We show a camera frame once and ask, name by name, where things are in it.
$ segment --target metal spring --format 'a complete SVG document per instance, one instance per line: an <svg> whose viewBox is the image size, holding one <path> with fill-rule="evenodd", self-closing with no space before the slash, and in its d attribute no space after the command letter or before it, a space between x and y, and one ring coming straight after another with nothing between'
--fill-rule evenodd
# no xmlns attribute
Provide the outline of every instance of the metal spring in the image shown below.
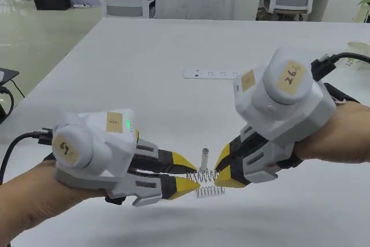
<svg viewBox="0 0 370 247"><path fill-rule="evenodd" d="M198 198L202 197L210 197L210 196L217 196L225 193L224 187L218 187L215 185L212 186L205 186L197 189L195 192Z"/></svg>
<svg viewBox="0 0 370 247"><path fill-rule="evenodd" d="M193 182L214 182L219 176L217 171L198 171L196 173L186 174L186 178L192 180Z"/></svg>

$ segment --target number label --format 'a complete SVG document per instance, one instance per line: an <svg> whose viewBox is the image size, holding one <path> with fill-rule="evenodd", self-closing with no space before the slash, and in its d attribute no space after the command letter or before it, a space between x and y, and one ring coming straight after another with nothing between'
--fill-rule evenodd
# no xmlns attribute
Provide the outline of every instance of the number label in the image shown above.
<svg viewBox="0 0 370 247"><path fill-rule="evenodd" d="M253 85L255 85L256 79L254 78L254 72L249 71L245 75L242 76L242 88L243 92L251 88Z"/></svg>
<svg viewBox="0 0 370 247"><path fill-rule="evenodd" d="M123 115L122 113L108 112L106 114L107 132L123 133Z"/></svg>
<svg viewBox="0 0 370 247"><path fill-rule="evenodd" d="M285 93L294 95L299 88L299 85L302 83L305 71L306 68L300 63L290 60L279 78L277 83L278 88L283 90Z"/></svg>
<svg viewBox="0 0 370 247"><path fill-rule="evenodd" d="M79 158L79 153L62 135L57 135L53 139L52 144L54 151L59 154L59 158L63 159L69 165L74 165Z"/></svg>

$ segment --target electrical outlet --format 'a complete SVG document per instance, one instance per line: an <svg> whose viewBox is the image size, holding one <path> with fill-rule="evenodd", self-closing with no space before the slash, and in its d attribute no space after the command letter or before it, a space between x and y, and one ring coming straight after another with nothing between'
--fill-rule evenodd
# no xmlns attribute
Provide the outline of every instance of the electrical outlet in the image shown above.
<svg viewBox="0 0 370 247"><path fill-rule="evenodd" d="M239 75L239 71L221 71L207 69L186 69L183 77L186 79L234 79Z"/></svg>

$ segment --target forearm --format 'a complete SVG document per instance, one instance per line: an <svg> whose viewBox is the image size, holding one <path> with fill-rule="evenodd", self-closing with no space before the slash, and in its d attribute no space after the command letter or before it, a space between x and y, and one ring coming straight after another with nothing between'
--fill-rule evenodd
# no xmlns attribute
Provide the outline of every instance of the forearm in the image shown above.
<svg viewBox="0 0 370 247"><path fill-rule="evenodd" d="M317 133L295 146L301 159L332 162L370 161L370 108L348 102L337 106L334 116Z"/></svg>
<svg viewBox="0 0 370 247"><path fill-rule="evenodd" d="M30 223L26 208L19 202L19 192L5 184L0 186L0 246L6 246L25 231Z"/></svg>
<svg viewBox="0 0 370 247"><path fill-rule="evenodd" d="M54 162L41 163L0 186L0 247L29 228L57 216L101 190L74 189L53 177Z"/></svg>

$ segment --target floor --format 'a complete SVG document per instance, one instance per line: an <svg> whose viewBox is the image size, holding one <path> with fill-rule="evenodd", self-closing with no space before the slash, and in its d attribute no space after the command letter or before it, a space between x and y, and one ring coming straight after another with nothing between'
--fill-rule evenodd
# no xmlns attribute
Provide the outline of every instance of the floor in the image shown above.
<svg viewBox="0 0 370 247"><path fill-rule="evenodd" d="M37 11L33 1L0 0L0 68L19 71L14 81L28 94L100 18L100 8ZM0 95L0 104L9 100Z"/></svg>

